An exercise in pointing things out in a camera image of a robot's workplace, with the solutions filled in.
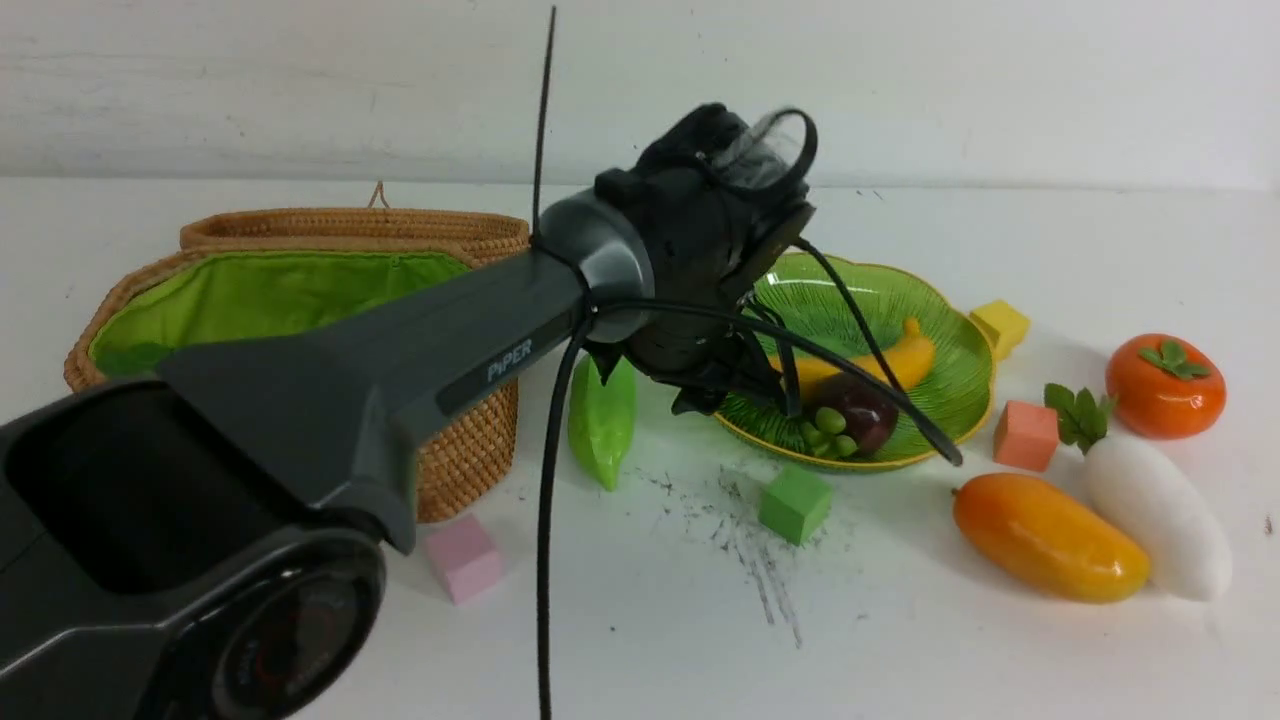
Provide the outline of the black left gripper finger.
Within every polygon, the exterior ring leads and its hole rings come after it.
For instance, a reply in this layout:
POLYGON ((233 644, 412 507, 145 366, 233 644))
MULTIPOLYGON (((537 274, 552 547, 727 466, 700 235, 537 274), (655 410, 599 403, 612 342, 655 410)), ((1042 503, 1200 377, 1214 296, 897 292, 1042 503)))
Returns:
POLYGON ((676 416, 687 413, 714 415, 731 392, 726 380, 716 378, 678 378, 673 387, 678 389, 672 402, 672 414, 676 416))
POLYGON ((755 405, 772 407, 782 416, 800 416, 801 387, 797 363, 780 360, 780 366, 774 366, 769 360, 751 360, 750 398, 755 405))

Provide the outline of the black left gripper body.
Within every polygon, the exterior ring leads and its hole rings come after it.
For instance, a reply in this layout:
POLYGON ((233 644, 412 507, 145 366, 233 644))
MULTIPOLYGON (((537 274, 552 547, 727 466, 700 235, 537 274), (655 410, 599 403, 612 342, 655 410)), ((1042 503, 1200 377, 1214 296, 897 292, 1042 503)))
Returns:
POLYGON ((671 387, 678 378, 723 379, 731 386, 728 396, 753 401, 750 361, 769 360, 759 337, 790 352, 790 342, 780 338, 786 325, 753 292, 740 307, 622 299, 620 310, 636 311, 644 320, 622 342, 622 355, 649 379, 671 387))

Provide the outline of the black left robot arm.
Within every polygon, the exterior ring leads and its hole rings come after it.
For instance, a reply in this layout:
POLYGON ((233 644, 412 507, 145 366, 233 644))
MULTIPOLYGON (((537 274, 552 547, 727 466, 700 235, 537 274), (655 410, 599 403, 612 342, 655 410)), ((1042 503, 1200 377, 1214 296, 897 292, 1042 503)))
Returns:
POLYGON ((739 320, 813 214, 814 120, 690 111, 532 246, 330 325, 182 348, 3 427, 3 716, 284 719, 361 651, 413 452, 568 340, 785 405, 739 320))

